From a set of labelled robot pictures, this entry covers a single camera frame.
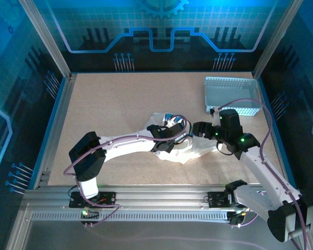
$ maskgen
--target blue edge trim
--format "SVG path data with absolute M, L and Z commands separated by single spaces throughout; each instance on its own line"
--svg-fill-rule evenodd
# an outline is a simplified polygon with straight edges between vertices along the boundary
M 272 109 L 271 109 L 271 106 L 270 106 L 270 103 L 269 103 L 268 95 L 266 93 L 266 89 L 264 88 L 262 79 L 260 77 L 258 79 L 258 84 L 260 85 L 260 88 L 261 88 L 261 92 L 262 92 L 262 97 L 264 99 L 264 103 L 265 103 L 266 107 L 268 108 L 268 110 L 270 111 L 270 113 L 272 114 Z M 282 161 L 284 163 L 284 169 L 285 169 L 286 175 L 288 177 L 288 181 L 296 189 L 297 185 L 296 185 L 296 182 L 294 180 L 294 177 L 293 177 L 293 174 L 292 174 L 292 170 L 291 170 L 291 167 L 290 167 L 290 163 L 288 162 L 288 159 L 287 159 L 287 156 L 286 156 L 286 152 L 285 152 L 285 149 L 284 149 L 284 146 L 283 146 L 283 143 L 282 143 L 282 139 L 281 139 L 280 133 L 278 131 L 277 123 L 276 123 L 276 120 L 275 120 L 274 116 L 272 116 L 272 129 L 273 129 L 273 132 L 275 134 L 275 137 L 276 137 L 276 140 L 277 140 L 277 145 L 279 147 L 279 151 L 280 151 L 281 156 L 282 156 Z
M 37 157 L 37 160 L 36 160 L 36 163 L 35 163 L 34 170 L 32 172 L 32 176 L 31 176 L 31 179 L 30 179 L 30 182 L 29 182 L 28 189 L 33 189 L 33 186 L 34 186 L 34 184 L 36 182 L 36 179 L 37 179 L 38 172 L 40 171 L 41 162 L 42 162 L 42 159 L 43 159 L 45 147 L 46 147 L 47 142 L 49 140 L 50 131 L 51 131 L 52 125 L 54 123 L 54 117 L 55 117 L 55 115 L 57 113 L 58 105 L 59 105 L 59 102 L 61 100 L 65 84 L 66 84 L 66 79 L 63 78 L 62 82 L 61 82 L 61 86 L 60 86 L 58 94 L 57 94 L 56 101 L 55 101 L 55 103 L 53 105 L 53 109 L 52 109 L 52 112 L 51 112 L 51 116 L 50 116 L 49 122 L 48 122 L 47 127 L 46 127 L 44 139 L 43 139 L 43 142 L 42 142 L 42 145 L 41 145 L 40 152 L 38 153 L 38 157 Z
M 38 175 L 38 172 L 40 170 L 43 154 L 44 154 L 44 151 L 45 151 L 45 147 L 46 147 L 47 142 L 49 140 L 50 131 L 51 131 L 51 128 L 52 128 L 52 125 L 53 125 L 53 122 L 54 122 L 54 117 L 56 115 L 59 102 L 61 100 L 61 96 L 62 96 L 62 93 L 63 93 L 63 89 L 64 89 L 65 83 L 66 83 L 66 79 L 63 78 L 62 83 L 61 83 L 61 87 L 59 88 L 57 99 L 56 99 L 56 101 L 54 103 L 54 106 L 53 106 L 53 109 L 52 109 L 52 113 L 51 113 L 51 116 L 50 116 L 50 119 L 49 119 L 49 123 L 48 123 L 47 128 L 46 128 L 46 132 L 45 132 L 45 135 L 44 135 L 42 146 L 41 146 L 40 152 L 38 154 L 37 161 L 35 163 L 35 168 L 34 168 L 34 171 L 32 173 L 28 189 L 32 189 L 32 187 L 34 186 L 34 184 L 36 182 L 37 175 Z M 260 88 L 261 88 L 261 92 L 262 92 L 262 96 L 263 96 L 263 99 L 264 99 L 264 103 L 266 104 L 268 110 L 272 113 L 272 109 L 271 109 L 271 106 L 270 106 L 270 103 L 269 103 L 269 99 L 268 99 L 266 90 L 265 90 L 265 88 L 263 86 L 263 82 L 262 82 L 261 78 L 258 79 L 258 83 L 259 83 Z M 274 117 L 272 117 L 272 129 L 273 129 L 273 131 L 275 133 L 275 137 L 276 137 L 277 144 L 278 144 L 281 156 L 282 156 L 282 161 L 284 163 L 284 168 L 285 168 L 286 175 L 288 177 L 288 181 L 294 188 L 297 188 L 297 185 L 295 183 L 295 180 L 294 180 L 294 177 L 293 177 L 293 174 L 292 174 L 292 171 L 291 171 L 290 163 L 287 160 L 286 152 L 285 152 L 285 149 L 284 149 L 284 146 L 283 146 L 283 143 L 282 143 L 282 139 L 281 139 L 280 133 L 278 131 L 276 120 L 275 120 Z

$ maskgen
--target glass panel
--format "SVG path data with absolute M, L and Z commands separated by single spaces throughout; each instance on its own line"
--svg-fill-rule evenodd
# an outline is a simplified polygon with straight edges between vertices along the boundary
M 0 249 L 40 151 L 60 85 L 54 79 L 62 76 L 19 2 L 0 1 Z
M 296 184 L 313 197 L 313 0 L 304 0 L 262 81 Z
M 36 0 L 71 71 L 252 71 L 289 0 Z

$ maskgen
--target metal basket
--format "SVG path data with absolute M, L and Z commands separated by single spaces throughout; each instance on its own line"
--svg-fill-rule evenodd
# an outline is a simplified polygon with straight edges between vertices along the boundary
M 206 77 L 204 80 L 206 112 L 211 108 L 220 107 L 230 101 L 240 98 L 259 100 L 257 94 L 258 84 L 255 79 Z M 223 109 L 235 109 L 240 116 L 254 116 L 261 106 L 250 101 L 235 102 Z

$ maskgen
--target perforated metal tray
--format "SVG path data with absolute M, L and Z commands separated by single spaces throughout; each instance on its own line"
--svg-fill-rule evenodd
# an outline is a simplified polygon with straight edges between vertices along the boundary
M 258 98 L 258 84 L 255 79 L 206 77 L 204 81 L 204 98 L 206 112 L 240 98 Z M 223 109 L 234 108 L 240 116 L 254 116 L 261 106 L 254 102 L 242 101 Z

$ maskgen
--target gear graphic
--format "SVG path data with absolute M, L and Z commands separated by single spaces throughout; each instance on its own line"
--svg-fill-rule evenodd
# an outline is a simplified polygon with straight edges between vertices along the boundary
M 21 5 L 18 0 L 0 0 L 0 16 L 7 22 L 16 22 L 21 13 Z
M 189 4 L 188 0 L 137 0 L 140 10 L 145 11 L 146 15 L 151 14 L 153 18 L 168 17 L 177 15 L 179 10 L 184 9 L 184 5 Z

